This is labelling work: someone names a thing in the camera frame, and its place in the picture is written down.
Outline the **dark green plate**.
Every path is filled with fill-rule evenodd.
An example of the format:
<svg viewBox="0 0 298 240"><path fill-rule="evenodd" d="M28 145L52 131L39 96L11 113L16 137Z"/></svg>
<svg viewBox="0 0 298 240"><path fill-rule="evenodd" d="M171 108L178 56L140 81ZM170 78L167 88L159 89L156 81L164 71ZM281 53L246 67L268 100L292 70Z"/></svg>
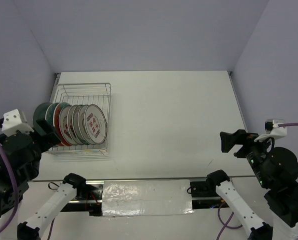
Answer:
<svg viewBox="0 0 298 240"><path fill-rule="evenodd" d="M51 105L50 102L43 102L41 103L34 111L33 114L33 128L34 130L39 133L41 136L45 134L42 127L37 123L39 119L45 119L45 114L48 107Z"/></svg>

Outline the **white plate red characters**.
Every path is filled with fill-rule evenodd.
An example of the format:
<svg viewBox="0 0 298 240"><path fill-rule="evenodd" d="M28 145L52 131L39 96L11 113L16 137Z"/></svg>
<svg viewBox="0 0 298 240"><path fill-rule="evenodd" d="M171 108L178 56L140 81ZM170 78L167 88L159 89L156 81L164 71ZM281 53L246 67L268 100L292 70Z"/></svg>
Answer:
<svg viewBox="0 0 298 240"><path fill-rule="evenodd" d="M61 102L60 103L60 112L59 112L59 128L60 128L60 134L63 138L63 144L65 146L72 146L72 143L71 143L71 135L70 133L68 132L68 129L67 129L67 113L68 113L68 110L69 108L71 107L70 104L68 103L64 103L64 102Z"/></svg>
<svg viewBox="0 0 298 240"><path fill-rule="evenodd" d="M88 105L84 112L84 122L89 138L97 145L105 142L107 137L107 121L101 108Z"/></svg>

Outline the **red and teal floral plate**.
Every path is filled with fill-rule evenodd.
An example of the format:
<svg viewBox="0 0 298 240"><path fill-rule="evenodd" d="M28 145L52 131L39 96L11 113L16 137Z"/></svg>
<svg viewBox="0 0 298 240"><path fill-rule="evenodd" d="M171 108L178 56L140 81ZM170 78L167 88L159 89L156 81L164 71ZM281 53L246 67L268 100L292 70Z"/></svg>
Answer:
<svg viewBox="0 0 298 240"><path fill-rule="evenodd" d="M65 140L65 138L61 134L61 129L60 129L60 125L59 125L59 116L60 116L61 110L67 106L70 106L70 104L68 104L66 102L60 102L56 105L56 107L54 109L54 113L53 113L53 125L54 125L56 132L61 140L61 143L59 143L58 145L66 146L66 147L70 146L70 144Z"/></svg>

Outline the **white plate grey flower outline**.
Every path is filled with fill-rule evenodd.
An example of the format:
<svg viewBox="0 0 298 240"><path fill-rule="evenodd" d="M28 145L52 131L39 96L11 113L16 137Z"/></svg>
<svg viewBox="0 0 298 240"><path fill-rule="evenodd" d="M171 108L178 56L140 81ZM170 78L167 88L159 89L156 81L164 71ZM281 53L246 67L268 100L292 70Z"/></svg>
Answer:
<svg viewBox="0 0 298 240"><path fill-rule="evenodd" d="M82 136L82 139L84 140L86 145L90 145L89 141L85 137L86 132L83 127L84 113L85 113L86 108L87 108L87 105L85 104L85 105L82 105L81 108L79 109L78 114L77 114L77 122L78 122L78 128L79 128L80 134Z"/></svg>

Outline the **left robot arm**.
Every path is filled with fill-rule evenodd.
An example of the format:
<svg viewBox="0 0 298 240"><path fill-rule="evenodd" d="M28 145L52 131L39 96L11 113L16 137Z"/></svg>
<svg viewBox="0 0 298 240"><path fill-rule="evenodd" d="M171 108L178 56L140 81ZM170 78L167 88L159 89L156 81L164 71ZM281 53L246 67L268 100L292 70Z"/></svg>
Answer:
<svg viewBox="0 0 298 240"><path fill-rule="evenodd" d="M6 123L0 119L0 127ZM87 193L85 178L70 173L50 199L30 218L18 222L18 210L28 182L39 174L42 153L60 142L55 128L46 120L37 124L43 134L23 123L24 131L17 129L7 136L0 135L0 240L38 240L61 210L72 200L82 199Z"/></svg>

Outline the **metal wire dish rack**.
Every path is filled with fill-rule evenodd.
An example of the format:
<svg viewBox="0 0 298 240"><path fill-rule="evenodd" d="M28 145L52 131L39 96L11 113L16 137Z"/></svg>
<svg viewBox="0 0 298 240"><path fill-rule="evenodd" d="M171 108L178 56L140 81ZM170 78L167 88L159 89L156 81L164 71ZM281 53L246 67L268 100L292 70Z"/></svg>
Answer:
<svg viewBox="0 0 298 240"><path fill-rule="evenodd" d="M65 83L54 87L51 103L65 102L70 105L97 105L107 123L110 122L111 84L110 83ZM108 152L108 139L101 144L58 146L47 153L54 156L105 156Z"/></svg>

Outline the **white plate blue rim lettering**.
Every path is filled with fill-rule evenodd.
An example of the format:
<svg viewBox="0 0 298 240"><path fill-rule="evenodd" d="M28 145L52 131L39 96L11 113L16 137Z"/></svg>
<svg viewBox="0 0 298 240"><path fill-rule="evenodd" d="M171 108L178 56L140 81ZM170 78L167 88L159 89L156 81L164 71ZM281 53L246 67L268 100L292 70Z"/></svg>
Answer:
<svg viewBox="0 0 298 240"><path fill-rule="evenodd" d="M73 139L73 141L75 142L76 145L80 145L80 141L76 136L74 127L73 127L73 113L74 110L76 109L77 105L73 105L70 107L69 112L68 112L68 117L67 117L67 125L68 125L68 129L71 135L71 138Z"/></svg>

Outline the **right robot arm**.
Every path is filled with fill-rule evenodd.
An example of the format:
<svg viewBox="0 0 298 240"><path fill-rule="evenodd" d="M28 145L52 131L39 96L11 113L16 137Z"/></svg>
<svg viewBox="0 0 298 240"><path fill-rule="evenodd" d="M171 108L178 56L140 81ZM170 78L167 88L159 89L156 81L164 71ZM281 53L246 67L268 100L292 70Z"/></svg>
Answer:
<svg viewBox="0 0 298 240"><path fill-rule="evenodd" d="M261 219L237 192L223 170L207 175L206 190L219 195L243 226L249 240L298 240L298 160L284 148L275 147L277 135L258 135L243 129L220 132L221 151L241 148L235 157L247 159L260 186L267 189L264 198L273 213L273 225Z"/></svg>

